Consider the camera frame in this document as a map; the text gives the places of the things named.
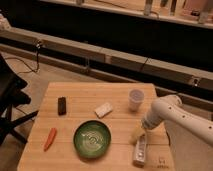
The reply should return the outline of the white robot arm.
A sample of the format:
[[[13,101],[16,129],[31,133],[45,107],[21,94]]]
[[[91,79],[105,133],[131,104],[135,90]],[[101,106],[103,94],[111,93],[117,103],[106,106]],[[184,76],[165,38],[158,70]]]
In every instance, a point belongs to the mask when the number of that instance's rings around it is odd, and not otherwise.
[[[172,121],[213,147],[213,121],[189,113],[181,106],[182,101],[177,95],[155,99],[147,113],[142,116],[140,126],[132,132],[130,143],[135,144],[146,130],[155,129],[163,121]]]

